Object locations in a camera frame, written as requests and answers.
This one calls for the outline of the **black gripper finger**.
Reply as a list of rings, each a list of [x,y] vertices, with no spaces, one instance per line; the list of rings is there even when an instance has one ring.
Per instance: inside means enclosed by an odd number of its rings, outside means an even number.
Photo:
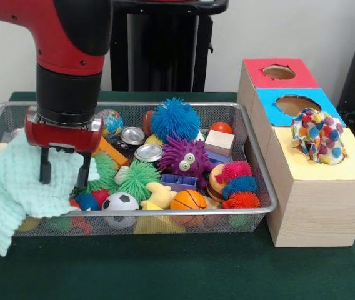
[[[41,148],[39,181],[43,184],[51,182],[51,163],[49,161],[49,148]]]
[[[89,167],[91,163],[91,153],[90,152],[80,152],[79,153],[83,157],[83,164],[79,168],[78,178],[77,178],[77,187],[85,188],[88,184],[88,176],[89,176]]]

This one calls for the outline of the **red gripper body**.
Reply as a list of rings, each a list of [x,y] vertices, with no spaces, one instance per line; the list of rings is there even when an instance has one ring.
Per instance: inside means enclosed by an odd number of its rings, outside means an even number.
[[[93,153],[103,133],[103,120],[94,119],[87,129],[59,127],[25,120],[25,133],[29,144],[40,147],[71,148],[79,153]]]

